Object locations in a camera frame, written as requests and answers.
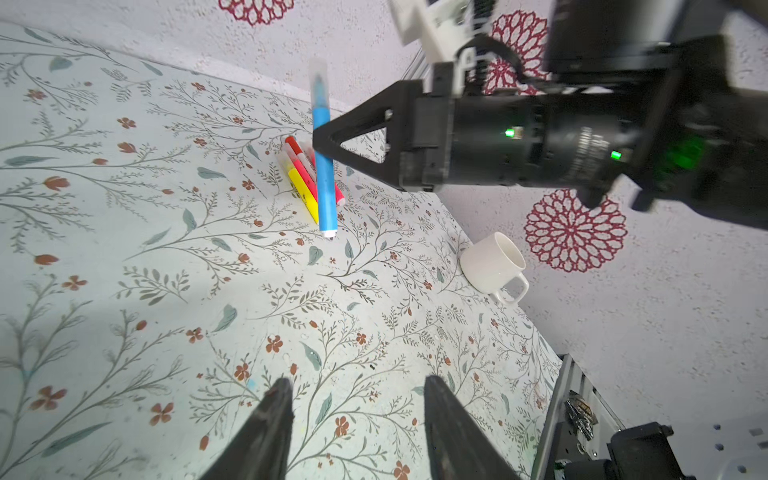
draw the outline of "floral tablecloth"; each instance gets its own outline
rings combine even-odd
[[[337,165],[325,240],[306,103],[8,24],[0,76],[0,478],[195,478],[281,376],[289,478],[428,478],[429,374],[528,473],[559,360],[437,197]]]

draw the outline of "cup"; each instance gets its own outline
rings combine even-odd
[[[496,232],[464,250],[458,260],[467,281],[481,293],[490,294],[497,302],[515,306],[528,292],[530,284],[523,275],[525,259],[512,240]],[[523,282],[523,292],[511,302],[499,295],[499,290],[513,278]]]

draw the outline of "pink marker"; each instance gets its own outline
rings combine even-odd
[[[293,137],[288,137],[286,139],[286,142],[291,146],[294,152],[296,152],[297,155],[300,157],[308,158],[309,162],[313,165],[315,165],[315,150],[312,148],[312,144],[308,142],[302,142],[301,147],[299,147],[299,144],[296,142],[296,139]],[[341,190],[339,190],[339,185],[335,185],[336,187],[336,205],[339,207],[343,207],[346,203],[346,198],[344,198],[344,194],[341,193]]]
[[[293,149],[287,144],[283,144],[283,152],[288,155],[288,158],[290,158],[290,161],[296,168],[296,171],[299,172],[299,176],[302,180],[304,180],[306,187],[310,190],[310,193],[314,197],[315,201],[317,201],[317,184],[310,177],[309,172],[306,171],[306,168],[304,168],[304,166],[301,164],[299,158],[296,156],[296,154],[293,153]]]

